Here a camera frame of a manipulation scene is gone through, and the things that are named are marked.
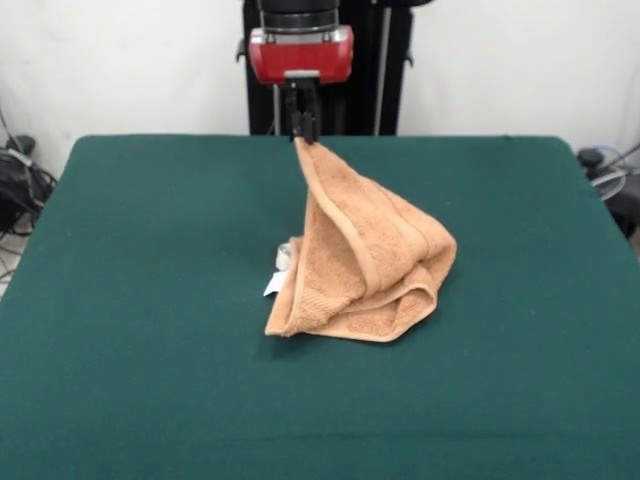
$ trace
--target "green felt tablecloth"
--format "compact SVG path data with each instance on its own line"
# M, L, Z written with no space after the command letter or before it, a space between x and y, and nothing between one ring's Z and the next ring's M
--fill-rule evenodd
M635 479L640 268L553 138L328 138L459 256L396 343L266 337L273 137L91 137L0 304L1 479Z

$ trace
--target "black device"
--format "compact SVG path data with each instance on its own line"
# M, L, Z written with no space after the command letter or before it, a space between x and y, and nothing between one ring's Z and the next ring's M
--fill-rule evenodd
M32 137L19 135L0 148L0 238L20 234L15 225L24 215L33 226L57 183L29 158L35 145Z
M353 29L352 72L344 83L318 88L321 135L395 135L404 68L412 64L412 8L432 0L245 0L244 39L238 58L249 51L251 31L308 35L338 24ZM249 127L252 135L285 133L284 99L258 82L246 62Z
M616 171L613 165L606 166L605 156L598 149L584 148L577 157L590 180ZM605 204L625 237L633 236L640 226L640 176L627 176L623 188Z

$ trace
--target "cable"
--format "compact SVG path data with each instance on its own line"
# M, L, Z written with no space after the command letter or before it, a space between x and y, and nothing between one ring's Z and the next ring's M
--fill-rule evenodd
M620 157L624 156L624 154L621 153L620 150L618 150L617 148L610 147L609 145L592 145L589 148L593 149L593 150L598 150L599 152L602 152L602 153L613 153L615 155L615 158L620 158ZM627 163L626 158L624 160L624 163L625 163L625 166L627 166L627 167L629 166L628 163Z
M9 255L15 255L16 257L20 257L22 255L22 253L18 252L17 250L12 250L3 245L0 245L0 250L2 250L5 253L8 253Z
M57 183L27 155L0 148L0 233L28 236L16 223L27 215L33 227Z
M5 280L7 277L12 276L15 273L15 269L13 270L7 270L6 272L4 272L2 275L0 275L0 283L9 283L8 280Z
M2 263L2 267L4 268L5 272L8 272L9 270L11 270L9 268L9 265L7 265L7 262L4 261L4 258L2 258L2 255L0 255L0 263Z
M605 185L614 180L620 179L620 181L614 188L612 188L610 191L606 193L600 194L600 199L606 202L607 200L610 200L616 195L618 195L624 189L624 187L627 185L627 178L632 175L640 175L640 168L635 170L629 170L629 169L615 170L614 172L611 172L606 175L602 175L601 177L597 177L593 179L591 181L591 185L594 188L597 188L599 186Z
M613 160L603 163L598 167L598 170L606 170L607 168L613 167L614 165L617 165L620 162L626 161L627 158L629 158L631 155L636 153L638 150L640 150L640 143L638 143L637 145L634 145L633 147L631 147L630 150L623 153L622 155L618 155Z
M20 140L11 133L11 130L9 130L9 125L7 124L7 120L4 118L4 112L2 111L2 100L0 100L0 123L2 124L2 128L7 134L7 137L9 137L9 139L11 139L13 143L18 147L20 153L24 153L24 148L22 148Z

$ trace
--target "orange towel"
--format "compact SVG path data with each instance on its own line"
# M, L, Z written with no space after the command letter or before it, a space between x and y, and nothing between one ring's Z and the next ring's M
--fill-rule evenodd
M291 239L266 334L395 340L435 310L455 240L319 143L295 146L309 186L304 235Z

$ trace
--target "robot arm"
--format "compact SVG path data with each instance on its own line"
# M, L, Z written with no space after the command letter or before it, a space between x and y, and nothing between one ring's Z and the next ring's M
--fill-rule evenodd
M318 84L351 74L353 32L339 24L339 0L259 0L262 28L251 33L249 57L260 83L285 94L291 137L318 138Z

